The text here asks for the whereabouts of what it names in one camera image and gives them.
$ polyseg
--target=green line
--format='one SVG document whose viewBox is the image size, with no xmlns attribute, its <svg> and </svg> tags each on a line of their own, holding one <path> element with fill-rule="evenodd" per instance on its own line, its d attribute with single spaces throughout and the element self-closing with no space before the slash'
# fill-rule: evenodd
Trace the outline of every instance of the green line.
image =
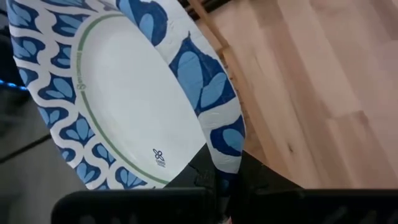
<svg viewBox="0 0 398 224">
<path fill-rule="evenodd" d="M 121 14 L 112 14 L 112 15 L 106 15 L 106 16 L 102 16 L 98 19 L 96 19 L 94 22 L 92 22 L 85 30 L 85 32 L 83 33 L 81 39 L 80 39 L 80 43 L 79 46 L 77 48 L 77 50 L 83 50 L 83 46 L 86 42 L 86 39 L 88 37 L 88 34 L 90 33 L 90 31 L 94 28 L 94 26 L 96 26 L 97 24 L 99 24 L 101 21 L 105 20 L 105 19 L 109 19 L 111 17 L 124 17 L 124 15 Z"/>
<path fill-rule="evenodd" d="M 81 53 L 81 51 L 83 50 L 83 46 L 84 46 L 84 44 L 85 44 L 85 41 L 86 41 L 86 39 L 87 39 L 87 37 L 88 37 L 88 34 L 90 33 L 90 31 L 94 28 L 94 26 L 95 25 L 97 25 L 98 23 L 100 23 L 101 21 L 103 21 L 103 20 L 105 20 L 105 19 L 108 19 L 108 18 L 111 18 L 111 17 L 119 17 L 119 16 L 123 16 L 123 15 L 120 15 L 120 14 L 112 14 L 112 15 L 107 15 L 107 16 L 103 16 L 103 17 L 100 17 L 100 18 L 98 18 L 97 20 L 95 20 L 94 22 L 92 22 L 88 27 L 87 27 L 87 29 L 84 31 L 84 33 L 83 33 L 83 35 L 82 35 L 82 37 L 81 37 L 81 39 L 80 39 L 80 43 L 79 43 L 79 46 L 78 46 L 78 53 Z M 81 74 L 81 71 L 80 71 L 80 64 L 81 64 L 81 57 L 77 57 L 77 74 Z M 100 126 L 100 124 L 98 123 L 98 121 L 96 120 L 96 118 L 95 118 L 95 116 L 94 116 L 94 113 L 93 113 L 93 111 L 91 110 L 91 108 L 90 108 L 90 105 L 88 104 L 88 100 L 87 100 L 87 97 L 86 97 L 86 93 L 84 92 L 84 91 L 80 91 L 80 93 L 81 93 L 81 97 L 83 98 L 83 101 L 84 101 L 84 103 L 85 103 L 85 105 L 86 105 L 86 107 L 87 107 L 87 110 L 88 110 L 88 113 L 90 114 L 90 116 L 91 116 L 91 118 L 92 118 L 92 120 L 93 120 L 93 122 L 94 122 L 94 125 L 97 127 L 97 129 L 98 129 L 98 131 L 99 131 L 99 133 L 102 135 L 102 137 L 105 139 L 105 141 L 111 146 L 111 148 L 116 152 L 116 154 L 118 155 L 118 156 L 120 156 L 120 158 L 122 158 L 127 164 L 129 164 L 133 169 L 135 169 L 135 170 L 137 170 L 139 173 L 141 173 L 142 175 L 144 175 L 144 176 L 146 176 L 146 177 L 148 177 L 148 178 L 150 178 L 150 179 L 152 179 L 152 180 L 154 180 L 154 181 L 156 181 L 156 182 L 159 182 L 159 183 L 161 183 L 161 184 L 168 184 L 169 183 L 169 181 L 166 181 L 166 180 L 162 180 L 162 179 L 159 179 L 159 178 L 157 178 L 157 177 L 154 177 L 153 175 L 150 175 L 150 174 L 148 174 L 148 173 L 146 173 L 145 171 L 143 171 L 142 169 L 140 169 L 140 168 L 138 168 L 138 166 L 136 166 L 136 165 L 134 165 L 129 159 L 127 159 L 117 148 L 116 148 L 116 146 L 109 140 L 109 138 L 105 135 L 105 133 L 104 133 L 104 131 L 102 130 L 102 128 L 101 128 L 101 126 Z"/>
</svg>

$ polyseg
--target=paper plate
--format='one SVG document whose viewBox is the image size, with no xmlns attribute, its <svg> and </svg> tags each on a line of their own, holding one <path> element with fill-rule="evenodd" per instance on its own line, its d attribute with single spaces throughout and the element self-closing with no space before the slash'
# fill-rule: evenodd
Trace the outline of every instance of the paper plate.
<svg viewBox="0 0 398 224">
<path fill-rule="evenodd" d="M 223 177 L 237 173 L 238 98 L 176 0 L 8 0 L 7 11 L 19 73 L 89 189 L 163 187 L 204 144 Z"/>
</svg>

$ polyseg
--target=white plate center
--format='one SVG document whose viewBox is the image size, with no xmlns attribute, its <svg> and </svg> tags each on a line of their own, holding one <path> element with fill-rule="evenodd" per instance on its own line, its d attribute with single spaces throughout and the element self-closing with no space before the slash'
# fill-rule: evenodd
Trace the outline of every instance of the white plate center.
<svg viewBox="0 0 398 224">
<path fill-rule="evenodd" d="M 100 128 L 144 172 L 170 181 L 204 145 L 200 124 L 177 79 L 128 18 L 105 19 L 90 31 L 81 75 Z M 104 139 L 101 142 L 114 154 Z"/>
</svg>

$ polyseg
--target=printed logo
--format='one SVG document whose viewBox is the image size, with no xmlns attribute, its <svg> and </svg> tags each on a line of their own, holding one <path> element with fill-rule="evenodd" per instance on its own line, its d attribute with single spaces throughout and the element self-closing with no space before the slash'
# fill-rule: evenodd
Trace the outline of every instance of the printed logo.
<svg viewBox="0 0 398 224">
<path fill-rule="evenodd" d="M 153 152 L 155 153 L 155 159 L 157 165 L 161 167 L 166 167 L 166 161 L 163 158 L 163 152 L 160 150 L 158 151 L 156 149 L 153 149 Z"/>
</svg>

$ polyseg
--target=wood grain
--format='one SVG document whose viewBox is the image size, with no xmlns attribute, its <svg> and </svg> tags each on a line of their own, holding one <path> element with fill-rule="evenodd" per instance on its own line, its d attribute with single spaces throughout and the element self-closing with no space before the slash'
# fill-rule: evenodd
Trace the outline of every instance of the wood grain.
<svg viewBox="0 0 398 224">
<path fill-rule="evenodd" d="M 306 188 L 398 187 L 397 6 L 235 0 L 211 13 L 266 159 L 246 150 Z"/>
</svg>

